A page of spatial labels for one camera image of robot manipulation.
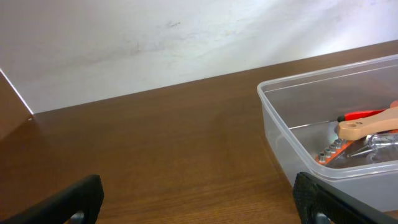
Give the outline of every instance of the wooden handle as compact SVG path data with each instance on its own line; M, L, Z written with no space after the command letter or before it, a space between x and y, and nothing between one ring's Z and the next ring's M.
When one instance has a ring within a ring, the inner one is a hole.
M368 134L398 129L398 107L382 113L352 121L342 121L338 125L338 137L346 140L358 140Z

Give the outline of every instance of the metal bit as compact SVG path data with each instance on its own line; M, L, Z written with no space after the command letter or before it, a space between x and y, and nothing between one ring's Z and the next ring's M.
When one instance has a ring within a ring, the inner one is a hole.
M336 145L335 144L330 144L329 149L330 149L331 153L336 153Z
M341 139L336 139L334 144L336 146L336 149L341 149L341 147L343 146L343 141Z
M318 155L319 162L326 162L325 153L320 152Z
M325 156L326 156L326 158L330 158L331 157L331 150L329 148L325 149Z
M348 157L362 156L362 155L365 155L365 154L369 154L371 152L377 152L377 149L368 149L368 150L365 150L365 151L362 151L362 152L357 152L357 153L348 155Z
M341 145L342 145L342 146L344 146L345 144L347 144L347 140L345 140L345 139L339 139L339 140L341 140Z

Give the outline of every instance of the plastic storage box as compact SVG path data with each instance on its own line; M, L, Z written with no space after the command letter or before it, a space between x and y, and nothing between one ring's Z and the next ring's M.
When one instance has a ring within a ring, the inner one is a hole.
M311 172L378 210L398 210L398 161L332 169L314 160L337 138L339 115L398 100L398 55L269 80L257 90L266 138L292 185L298 172Z

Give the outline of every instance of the wood grain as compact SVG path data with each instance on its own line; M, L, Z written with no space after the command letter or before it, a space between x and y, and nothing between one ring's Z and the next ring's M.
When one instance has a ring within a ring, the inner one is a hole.
M0 72L0 140L29 117L29 111Z
M0 219L99 174L99 224L299 223L256 86L396 53L387 42L35 114L0 142Z

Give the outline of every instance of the red handle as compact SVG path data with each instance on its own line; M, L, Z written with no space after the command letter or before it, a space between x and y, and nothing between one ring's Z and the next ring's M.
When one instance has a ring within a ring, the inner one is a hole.
M345 120L346 121L351 121L354 119L359 119L359 118L367 118L369 116L373 116L375 114L381 113L385 111L386 109L383 110L370 110L370 111L355 111L352 113L347 113L345 114Z

